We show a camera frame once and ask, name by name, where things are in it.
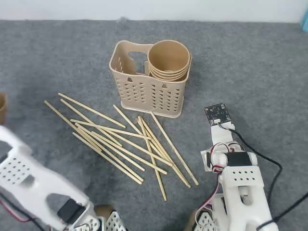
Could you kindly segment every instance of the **wire bundle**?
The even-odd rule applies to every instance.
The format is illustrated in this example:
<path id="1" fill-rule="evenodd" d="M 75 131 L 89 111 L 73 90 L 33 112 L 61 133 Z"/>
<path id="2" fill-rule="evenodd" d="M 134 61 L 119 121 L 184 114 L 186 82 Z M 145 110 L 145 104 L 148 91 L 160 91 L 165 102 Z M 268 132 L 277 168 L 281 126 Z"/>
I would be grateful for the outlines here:
<path id="1" fill-rule="evenodd" d="M 36 218 L 32 218 L 28 213 L 18 208 L 13 202 L 11 202 L 4 194 L 0 192 L 0 204 L 7 210 L 16 220 L 19 222 L 32 221 L 41 231 L 45 231 L 36 221 Z M 18 211 L 27 219 L 20 217 L 14 210 Z"/>

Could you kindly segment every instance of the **beige basket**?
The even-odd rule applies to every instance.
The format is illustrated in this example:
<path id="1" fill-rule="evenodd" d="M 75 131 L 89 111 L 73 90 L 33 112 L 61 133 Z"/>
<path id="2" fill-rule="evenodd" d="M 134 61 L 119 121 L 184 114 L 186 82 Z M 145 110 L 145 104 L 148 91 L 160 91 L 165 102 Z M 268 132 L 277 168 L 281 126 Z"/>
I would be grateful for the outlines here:
<path id="1" fill-rule="evenodd" d="M 148 64 L 145 62 L 145 74 L 136 72 L 136 65 L 129 53 L 132 51 L 147 54 L 153 44 L 137 44 L 120 41 L 115 46 L 109 67 L 125 109 L 176 118 L 180 116 L 184 101 L 185 84 L 189 76 L 181 81 L 169 82 L 148 76 Z"/>

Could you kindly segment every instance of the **cardboard cup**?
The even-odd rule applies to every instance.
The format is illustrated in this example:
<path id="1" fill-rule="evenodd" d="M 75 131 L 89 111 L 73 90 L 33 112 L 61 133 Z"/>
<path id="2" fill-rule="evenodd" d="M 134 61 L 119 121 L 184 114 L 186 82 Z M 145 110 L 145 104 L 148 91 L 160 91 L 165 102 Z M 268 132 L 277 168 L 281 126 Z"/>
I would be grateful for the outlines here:
<path id="1" fill-rule="evenodd" d="M 187 73 L 187 69 L 184 69 L 183 71 L 178 72 L 177 74 L 166 75 L 166 74 L 161 74 L 161 73 L 157 72 L 155 69 L 153 69 L 153 68 L 150 66 L 150 72 L 152 72 L 153 75 L 158 76 L 158 77 L 161 77 L 161 78 L 173 79 L 173 78 L 182 77 L 184 74 Z"/>
<path id="2" fill-rule="evenodd" d="M 151 76 L 151 77 L 154 77 L 154 78 L 162 80 L 162 81 L 168 81 L 168 82 L 181 81 L 181 80 L 183 80 L 183 78 L 186 77 L 186 75 L 187 75 L 187 72 L 184 75 L 176 77 L 176 78 L 164 78 L 164 77 L 160 77 L 160 76 L 155 76 L 151 71 L 150 71 L 150 74 L 149 74 L 149 76 Z"/>
<path id="3" fill-rule="evenodd" d="M 163 40 L 154 44 L 148 54 L 150 66 L 162 74 L 176 74 L 188 68 L 190 53 L 180 42 Z"/>
<path id="4" fill-rule="evenodd" d="M 160 79 L 160 80 L 164 80 L 164 81 L 176 81 L 180 78 L 182 78 L 183 76 L 185 76 L 187 74 L 187 71 L 182 73 L 181 75 L 179 76 L 176 76 L 176 77 L 164 77 L 164 76 L 161 76 L 159 74 L 157 74 L 156 72 L 154 72 L 152 69 L 150 69 L 150 73 L 151 73 L 151 76 L 154 77 L 154 78 L 157 78 L 157 79 Z"/>
<path id="5" fill-rule="evenodd" d="M 5 113 L 6 113 L 6 94 L 0 92 L 0 124 L 5 122 Z"/>

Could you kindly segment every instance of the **gray carpet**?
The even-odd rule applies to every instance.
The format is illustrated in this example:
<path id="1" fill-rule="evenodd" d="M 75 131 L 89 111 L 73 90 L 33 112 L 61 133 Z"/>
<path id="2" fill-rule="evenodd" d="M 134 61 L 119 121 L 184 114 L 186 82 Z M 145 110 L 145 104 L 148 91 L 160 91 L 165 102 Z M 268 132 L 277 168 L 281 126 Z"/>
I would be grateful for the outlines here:
<path id="1" fill-rule="evenodd" d="M 112 107 L 120 105 L 120 99 L 108 67 L 115 44 L 123 39 L 137 43 L 176 39 L 193 54 L 182 115 L 159 120 L 200 185 L 189 179 L 192 188 L 188 189 L 170 170 L 163 177 L 167 202 L 152 169 L 147 167 L 141 174 L 142 186 L 136 184 L 81 144 L 43 103 L 48 100 L 65 116 L 79 119 L 59 101 L 57 93 L 62 92 L 124 123 Z M 308 34 L 297 24 L 0 22 L 0 91 L 9 97 L 6 126 L 33 148 L 38 161 L 68 178 L 95 204 L 114 205 L 131 231 L 180 231 L 209 196 L 215 176 L 204 172 L 199 153 L 211 146 L 203 107 L 220 102 L 227 105 L 247 141 L 284 167 L 273 194 L 273 215 L 303 195 L 308 190 L 307 84 Z M 97 123 L 115 127 L 81 111 Z M 140 115 L 125 113 L 131 119 Z M 150 116 L 144 117 L 164 140 Z M 262 159 L 259 165 L 267 192 L 277 167 Z M 307 214 L 304 202 L 279 222 L 280 230 L 307 230 Z M 0 227 L 1 231 L 36 230 L 32 224 L 18 223 L 2 208 Z"/>

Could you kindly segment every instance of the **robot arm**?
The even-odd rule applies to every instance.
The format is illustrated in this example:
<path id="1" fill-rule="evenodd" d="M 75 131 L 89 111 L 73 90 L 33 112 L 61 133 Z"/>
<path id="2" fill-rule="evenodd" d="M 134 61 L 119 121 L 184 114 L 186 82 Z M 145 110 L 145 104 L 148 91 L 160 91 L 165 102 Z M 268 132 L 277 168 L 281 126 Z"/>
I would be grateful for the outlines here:
<path id="1" fill-rule="evenodd" d="M 0 126 L 0 141 L 12 149 L 0 162 L 0 185 L 9 191 L 20 204 L 44 223 L 56 230 L 104 230 L 96 218 L 89 198 L 67 179 L 37 162 L 32 150 L 7 128 Z M 47 196 L 61 194 L 70 197 L 59 217 L 47 204 Z"/>
<path id="2" fill-rule="evenodd" d="M 216 194 L 211 200 L 213 219 L 221 231 L 255 231 L 257 226 L 272 219 L 257 157 L 242 150 L 231 132 L 217 125 L 221 123 L 224 128 L 234 129 L 223 104 L 206 108 L 205 112 L 214 145 L 201 151 L 205 171 L 212 171 L 215 166 L 223 169 L 219 176 L 223 194 Z M 262 231 L 278 231 L 278 226 L 272 223 Z"/>

